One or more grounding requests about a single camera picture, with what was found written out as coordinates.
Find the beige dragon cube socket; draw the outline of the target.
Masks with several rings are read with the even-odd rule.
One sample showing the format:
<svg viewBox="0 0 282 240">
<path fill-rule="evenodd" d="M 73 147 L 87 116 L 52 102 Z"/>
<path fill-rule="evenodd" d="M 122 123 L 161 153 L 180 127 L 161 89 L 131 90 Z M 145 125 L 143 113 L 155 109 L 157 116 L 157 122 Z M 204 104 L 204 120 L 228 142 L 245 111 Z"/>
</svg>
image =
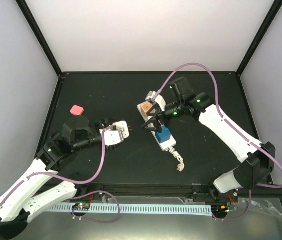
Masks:
<svg viewBox="0 0 282 240">
<path fill-rule="evenodd" d="M 147 112 L 153 107 L 153 105 L 149 102 L 144 102 L 140 105 L 140 111 L 141 114 L 145 117 L 148 118 Z"/>
</svg>

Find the white plug adapter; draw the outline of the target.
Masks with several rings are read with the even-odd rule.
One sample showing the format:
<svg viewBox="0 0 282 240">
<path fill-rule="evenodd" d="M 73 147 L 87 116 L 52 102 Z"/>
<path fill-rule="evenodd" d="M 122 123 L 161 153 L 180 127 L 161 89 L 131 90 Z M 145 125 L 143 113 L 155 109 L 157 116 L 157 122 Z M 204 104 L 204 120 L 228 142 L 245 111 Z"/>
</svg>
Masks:
<svg viewBox="0 0 282 240">
<path fill-rule="evenodd" d="M 121 131 L 124 136 L 124 140 L 129 137 L 129 127 L 127 126 L 127 123 L 123 120 L 114 122 L 112 125 L 107 127 L 107 130 Z"/>
</svg>

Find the white power strip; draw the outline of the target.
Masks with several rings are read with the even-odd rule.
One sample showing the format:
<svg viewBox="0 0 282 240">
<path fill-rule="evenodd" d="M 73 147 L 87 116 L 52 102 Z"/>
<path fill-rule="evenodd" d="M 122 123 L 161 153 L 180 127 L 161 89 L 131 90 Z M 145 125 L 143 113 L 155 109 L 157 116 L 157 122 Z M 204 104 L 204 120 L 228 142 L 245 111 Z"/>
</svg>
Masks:
<svg viewBox="0 0 282 240">
<path fill-rule="evenodd" d="M 146 110 L 149 110 L 150 107 L 151 104 L 148 102 L 143 102 L 137 105 L 137 110 L 142 116 L 145 123 L 152 118 L 152 116 L 148 116 L 145 112 Z M 160 123 L 159 123 L 159 127 L 161 128 L 161 132 L 157 132 L 154 130 L 150 130 L 150 131 L 154 139 L 156 140 L 157 144 L 161 148 L 161 150 L 168 151 L 170 147 L 174 147 L 176 145 L 176 140 L 167 127 L 161 125 Z"/>
</svg>

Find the pink plug adapter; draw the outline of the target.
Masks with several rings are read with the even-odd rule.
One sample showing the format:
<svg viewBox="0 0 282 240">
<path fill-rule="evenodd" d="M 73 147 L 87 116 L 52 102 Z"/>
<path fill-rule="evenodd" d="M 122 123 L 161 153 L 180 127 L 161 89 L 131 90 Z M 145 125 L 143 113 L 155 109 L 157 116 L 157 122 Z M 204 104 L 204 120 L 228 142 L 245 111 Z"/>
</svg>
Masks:
<svg viewBox="0 0 282 240">
<path fill-rule="evenodd" d="M 70 114 L 74 116 L 81 116 L 84 112 L 84 108 L 78 105 L 74 105 L 70 109 Z"/>
</svg>

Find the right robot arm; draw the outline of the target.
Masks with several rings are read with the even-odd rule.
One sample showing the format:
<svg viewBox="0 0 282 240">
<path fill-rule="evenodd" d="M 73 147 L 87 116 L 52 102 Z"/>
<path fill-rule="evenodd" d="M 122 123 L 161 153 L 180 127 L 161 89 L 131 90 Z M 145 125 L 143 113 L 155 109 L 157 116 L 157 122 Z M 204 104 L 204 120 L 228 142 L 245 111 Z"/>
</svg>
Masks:
<svg viewBox="0 0 282 240">
<path fill-rule="evenodd" d="M 145 102 L 137 105 L 145 121 L 142 129 L 151 131 L 162 151 L 174 155 L 179 162 L 177 170 L 180 172 L 185 164 L 174 149 L 176 140 L 168 129 L 172 119 L 190 116 L 210 129 L 230 148 L 240 164 L 209 184 L 208 195 L 212 201 L 221 201 L 229 191 L 235 189 L 252 190 L 273 172 L 274 145 L 270 142 L 263 144 L 244 132 L 222 110 L 217 109 L 206 93 L 196 94 L 187 78 L 180 77 L 172 81 L 169 88 L 175 97 L 174 102 L 166 103 L 161 95 L 150 91 Z"/>
</svg>

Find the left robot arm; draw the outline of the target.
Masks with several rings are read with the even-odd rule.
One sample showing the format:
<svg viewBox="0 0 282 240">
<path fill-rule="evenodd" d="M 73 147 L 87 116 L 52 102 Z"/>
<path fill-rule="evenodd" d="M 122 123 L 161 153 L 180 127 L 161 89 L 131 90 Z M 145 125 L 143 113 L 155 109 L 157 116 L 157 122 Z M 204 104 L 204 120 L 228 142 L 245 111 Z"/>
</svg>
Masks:
<svg viewBox="0 0 282 240">
<path fill-rule="evenodd" d="M 82 115 L 71 116 L 61 131 L 53 134 L 37 152 L 23 175 L 0 196 L 0 238 L 11 240 L 47 208 L 69 199 L 84 199 L 87 184 L 100 174 L 105 151 L 114 150 L 129 136 L 125 121 L 105 118 L 90 125 Z M 59 173 L 82 150 L 100 147 L 96 172 L 86 180 L 74 180 Z"/>
</svg>

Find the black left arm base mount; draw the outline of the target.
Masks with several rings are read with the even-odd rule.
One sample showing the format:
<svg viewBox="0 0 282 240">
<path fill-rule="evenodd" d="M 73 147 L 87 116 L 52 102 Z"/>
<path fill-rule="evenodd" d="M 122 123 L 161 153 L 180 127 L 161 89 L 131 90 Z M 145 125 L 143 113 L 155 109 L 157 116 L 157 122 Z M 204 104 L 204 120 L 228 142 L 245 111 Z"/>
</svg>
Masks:
<svg viewBox="0 0 282 240">
<path fill-rule="evenodd" d="M 104 190 L 104 185 L 103 184 L 97 184 L 97 183 L 93 183 L 93 184 L 89 184 L 89 185 L 82 185 L 82 186 L 77 186 L 77 192 L 74 195 L 74 197 L 72 197 L 70 200 L 71 201 L 92 201 L 92 199 L 95 196 L 95 193 L 85 196 L 85 197 L 81 197 L 84 196 L 86 194 L 89 194 L 91 192 L 95 192 L 95 191 L 103 191 Z"/>
</svg>

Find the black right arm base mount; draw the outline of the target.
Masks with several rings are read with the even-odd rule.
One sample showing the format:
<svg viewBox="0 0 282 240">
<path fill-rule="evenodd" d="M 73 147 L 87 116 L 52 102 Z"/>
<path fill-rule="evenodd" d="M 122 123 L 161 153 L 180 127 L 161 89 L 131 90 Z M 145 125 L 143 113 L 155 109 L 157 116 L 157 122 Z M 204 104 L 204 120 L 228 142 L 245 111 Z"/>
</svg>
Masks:
<svg viewBox="0 0 282 240">
<path fill-rule="evenodd" d="M 231 190 L 227 193 L 220 193 L 212 185 L 193 185 L 192 194 L 190 198 L 195 202 L 204 203 L 227 203 L 227 202 L 238 202 L 238 197 L 234 196 L 234 191 Z"/>
</svg>

